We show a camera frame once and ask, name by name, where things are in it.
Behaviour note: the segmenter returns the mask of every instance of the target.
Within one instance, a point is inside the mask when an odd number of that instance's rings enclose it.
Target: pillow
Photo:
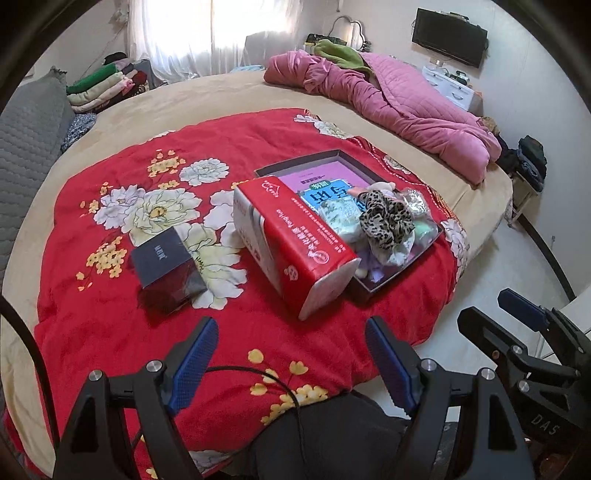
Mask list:
[[[0,115],[0,287],[18,229],[73,120],[66,74],[55,67],[19,87]]]

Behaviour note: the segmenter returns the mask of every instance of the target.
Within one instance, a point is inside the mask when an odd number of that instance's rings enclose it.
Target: dark gift box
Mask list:
[[[207,290],[191,253],[174,228],[169,228],[131,251],[142,284],[144,307],[169,314]]]

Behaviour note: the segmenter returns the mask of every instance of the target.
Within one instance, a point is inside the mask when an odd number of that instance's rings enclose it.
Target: wall-mounted tv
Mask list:
[[[419,8],[413,42],[478,68],[487,48],[487,34],[461,18]]]

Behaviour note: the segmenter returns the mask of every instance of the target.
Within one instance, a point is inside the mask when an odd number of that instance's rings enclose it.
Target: red box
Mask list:
[[[361,261],[277,177],[236,187],[234,225],[300,320],[338,297]]]

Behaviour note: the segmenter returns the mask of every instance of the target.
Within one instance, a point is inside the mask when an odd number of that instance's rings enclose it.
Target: beige bedsheet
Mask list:
[[[38,322],[36,303],[41,258],[53,227],[53,207],[71,176],[167,130],[233,113],[288,107],[309,109],[347,133],[365,137],[433,186],[466,229],[471,258],[498,226],[511,198],[512,186],[496,165],[490,167],[484,183],[475,189],[432,156],[368,122],[345,105],[267,85],[261,72],[240,72],[163,86],[101,113],[93,129],[56,162],[37,193],[14,245],[3,294],[33,330]],[[43,421],[33,363],[4,319],[0,338],[0,369],[8,410],[27,454],[42,471],[50,474],[54,453]]]

